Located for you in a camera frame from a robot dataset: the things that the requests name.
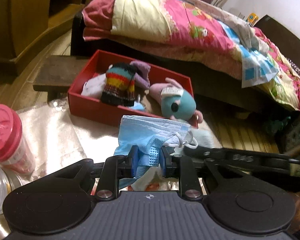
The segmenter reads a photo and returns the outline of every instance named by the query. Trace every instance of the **fabric tag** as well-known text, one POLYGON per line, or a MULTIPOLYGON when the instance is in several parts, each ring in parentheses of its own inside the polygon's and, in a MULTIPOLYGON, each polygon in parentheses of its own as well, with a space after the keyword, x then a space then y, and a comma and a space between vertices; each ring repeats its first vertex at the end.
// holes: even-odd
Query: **fabric tag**
POLYGON ((183 91, 184 90, 182 88, 166 87, 166 88, 162 89, 161 98, 170 97, 170 96, 182 96, 183 91))

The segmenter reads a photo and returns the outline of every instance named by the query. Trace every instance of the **red box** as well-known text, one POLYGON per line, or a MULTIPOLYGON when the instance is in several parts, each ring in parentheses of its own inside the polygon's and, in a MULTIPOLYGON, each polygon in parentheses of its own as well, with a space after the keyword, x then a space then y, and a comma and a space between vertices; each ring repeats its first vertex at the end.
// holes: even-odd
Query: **red box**
MULTIPOLYGON (((97 50, 88 61, 87 65, 75 78, 68 90, 68 101, 71 114, 111 126, 119 126, 123 115, 143 115, 163 118, 162 116, 132 110, 125 106, 107 105, 102 103, 99 99, 80 95, 84 83, 98 74, 105 73, 111 64, 118 62, 130 63, 132 60, 135 59, 103 50, 97 50)), ((165 83, 166 77, 173 78, 193 96, 191 80, 189 77, 162 67, 152 64, 149 65, 151 66, 151 70, 149 72, 150 84, 165 83)), ((192 126, 198 127, 198 122, 195 120, 195 118, 192 118, 189 122, 192 126)))

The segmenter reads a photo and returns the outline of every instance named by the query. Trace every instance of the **wooden cabinet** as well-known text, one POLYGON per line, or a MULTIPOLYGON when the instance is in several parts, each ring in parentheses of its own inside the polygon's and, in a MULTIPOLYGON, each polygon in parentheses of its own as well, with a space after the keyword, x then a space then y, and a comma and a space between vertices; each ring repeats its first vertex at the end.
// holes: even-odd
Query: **wooden cabinet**
POLYGON ((85 0, 0 0, 0 70, 20 74, 68 31, 85 0))

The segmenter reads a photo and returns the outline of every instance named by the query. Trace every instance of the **surgical mask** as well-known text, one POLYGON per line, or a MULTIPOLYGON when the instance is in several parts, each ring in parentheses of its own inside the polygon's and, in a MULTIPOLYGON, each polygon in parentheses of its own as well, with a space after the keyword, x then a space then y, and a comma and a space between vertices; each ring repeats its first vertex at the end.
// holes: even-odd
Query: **surgical mask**
POLYGON ((124 115, 121 119, 118 135, 119 146, 114 155, 128 155, 131 147, 139 148, 139 162, 135 179, 120 180, 119 187, 126 187, 140 178, 151 166, 159 165, 159 153, 162 146, 197 148, 190 125, 173 120, 124 115))

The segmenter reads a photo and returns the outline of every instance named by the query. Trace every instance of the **plastic bottle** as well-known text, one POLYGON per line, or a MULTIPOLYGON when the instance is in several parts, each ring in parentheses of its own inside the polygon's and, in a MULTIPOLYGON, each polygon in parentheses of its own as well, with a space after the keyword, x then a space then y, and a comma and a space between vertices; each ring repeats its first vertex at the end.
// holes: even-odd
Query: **plastic bottle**
POLYGON ((19 174, 34 171, 35 162, 22 135, 22 123, 18 114, 0 104, 0 165, 19 174))
POLYGON ((15 188, 22 186, 22 179, 13 171, 0 168, 0 214, 5 197, 15 188))

